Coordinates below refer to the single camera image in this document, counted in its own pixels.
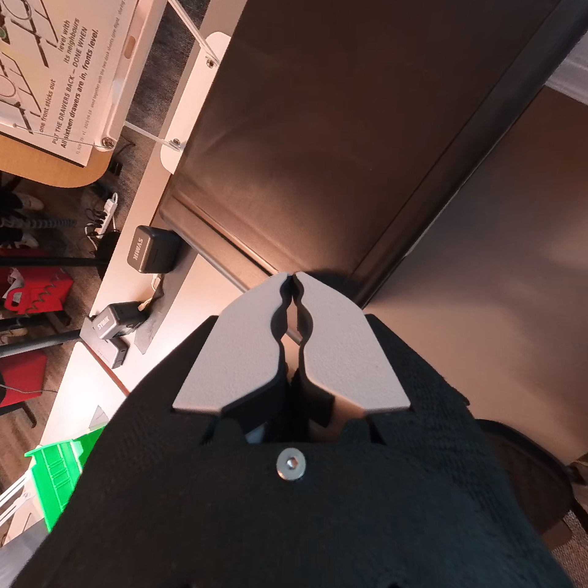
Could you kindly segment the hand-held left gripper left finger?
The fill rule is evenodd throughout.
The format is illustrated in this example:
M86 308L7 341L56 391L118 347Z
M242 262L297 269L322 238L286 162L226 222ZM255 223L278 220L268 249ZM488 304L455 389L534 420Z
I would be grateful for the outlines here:
M217 317L174 402L181 412L273 417L280 410L275 389L287 370L282 338L288 329L292 276L281 272L240 295Z

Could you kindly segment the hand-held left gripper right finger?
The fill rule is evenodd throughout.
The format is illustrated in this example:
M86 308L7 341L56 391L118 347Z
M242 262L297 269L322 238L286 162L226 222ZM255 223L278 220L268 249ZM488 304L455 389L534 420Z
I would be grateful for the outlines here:
M305 272L293 282L299 382L309 417L408 410L408 395L361 308Z

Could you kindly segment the black battery charger box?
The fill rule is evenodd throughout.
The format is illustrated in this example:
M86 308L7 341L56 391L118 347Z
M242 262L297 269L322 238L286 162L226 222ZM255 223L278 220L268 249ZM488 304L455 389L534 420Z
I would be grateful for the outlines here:
M141 274L167 274L176 265L182 242L173 231L139 225L130 244L127 263Z
M135 331L148 318L139 309L139 302L122 302L107 305L92 319L92 327L101 340L111 340Z

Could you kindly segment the grey charging dock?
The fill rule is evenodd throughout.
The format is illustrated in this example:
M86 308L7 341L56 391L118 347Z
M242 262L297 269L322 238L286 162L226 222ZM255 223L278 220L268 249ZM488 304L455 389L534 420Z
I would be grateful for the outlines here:
M124 363L129 350L127 343L120 337L100 339L92 326L90 317L84 318L80 337L109 369L117 369Z

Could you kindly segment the white power strip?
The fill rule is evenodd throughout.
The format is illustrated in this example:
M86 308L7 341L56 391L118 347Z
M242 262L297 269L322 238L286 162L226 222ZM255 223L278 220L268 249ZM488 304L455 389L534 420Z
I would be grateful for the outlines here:
M115 212L118 208L119 196L114 192L104 204L104 208L96 215L95 234L97 237L102 237L111 224L114 222Z

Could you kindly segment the red plastic crate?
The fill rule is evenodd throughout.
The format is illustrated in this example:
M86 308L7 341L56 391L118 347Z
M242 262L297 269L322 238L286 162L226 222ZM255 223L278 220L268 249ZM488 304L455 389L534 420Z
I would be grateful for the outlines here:
M18 315L59 312L73 283L61 268L1 268L1 302Z
M1 357L1 416L42 395L47 360L42 350Z

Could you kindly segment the green plastic bin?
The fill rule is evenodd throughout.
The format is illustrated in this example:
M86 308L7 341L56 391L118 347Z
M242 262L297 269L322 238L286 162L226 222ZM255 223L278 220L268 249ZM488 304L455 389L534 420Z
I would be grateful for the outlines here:
M74 439L39 446L27 453L36 495L48 532L70 501L85 463L105 425Z

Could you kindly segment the wooden desk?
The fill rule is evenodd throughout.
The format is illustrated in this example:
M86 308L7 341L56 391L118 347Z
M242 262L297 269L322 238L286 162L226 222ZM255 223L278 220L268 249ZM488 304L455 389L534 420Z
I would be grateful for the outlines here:
M51 187L85 187L107 171L111 151L92 148L88 164L77 166L10 136L1 135L1 171Z

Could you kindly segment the white text instruction board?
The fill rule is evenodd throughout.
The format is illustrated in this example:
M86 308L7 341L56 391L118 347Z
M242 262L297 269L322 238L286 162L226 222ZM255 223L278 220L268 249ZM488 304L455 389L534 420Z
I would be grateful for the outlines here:
M166 1L1 1L1 136L79 168L118 142Z

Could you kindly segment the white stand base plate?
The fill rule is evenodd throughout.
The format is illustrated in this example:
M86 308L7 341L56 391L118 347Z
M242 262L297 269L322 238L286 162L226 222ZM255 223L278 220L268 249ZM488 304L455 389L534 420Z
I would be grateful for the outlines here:
M217 66L210 66L208 63L209 59L205 54L196 58L166 133L166 144L160 148L162 165L171 174L176 171L217 74Z

